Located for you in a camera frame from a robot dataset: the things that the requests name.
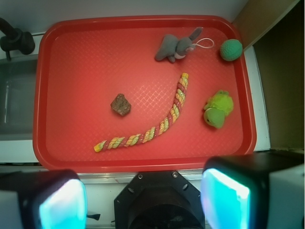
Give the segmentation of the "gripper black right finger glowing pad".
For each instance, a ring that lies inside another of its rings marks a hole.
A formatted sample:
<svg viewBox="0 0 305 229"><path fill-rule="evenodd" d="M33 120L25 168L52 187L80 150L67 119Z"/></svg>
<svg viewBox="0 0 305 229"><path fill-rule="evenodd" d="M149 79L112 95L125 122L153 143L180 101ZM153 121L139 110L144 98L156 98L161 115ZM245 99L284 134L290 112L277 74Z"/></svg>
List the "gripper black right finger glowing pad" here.
<svg viewBox="0 0 305 229"><path fill-rule="evenodd" d="M203 168L201 204L213 229L302 229L305 156L267 151L211 157Z"/></svg>

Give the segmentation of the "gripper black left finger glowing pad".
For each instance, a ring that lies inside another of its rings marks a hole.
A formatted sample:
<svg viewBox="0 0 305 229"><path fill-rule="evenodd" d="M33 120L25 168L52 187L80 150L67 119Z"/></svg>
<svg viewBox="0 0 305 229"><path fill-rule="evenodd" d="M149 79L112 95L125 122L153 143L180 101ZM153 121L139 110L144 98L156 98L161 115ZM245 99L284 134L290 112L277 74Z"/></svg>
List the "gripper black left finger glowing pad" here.
<svg viewBox="0 0 305 229"><path fill-rule="evenodd" d="M72 170L0 175L2 229L84 229L85 185Z"/></svg>

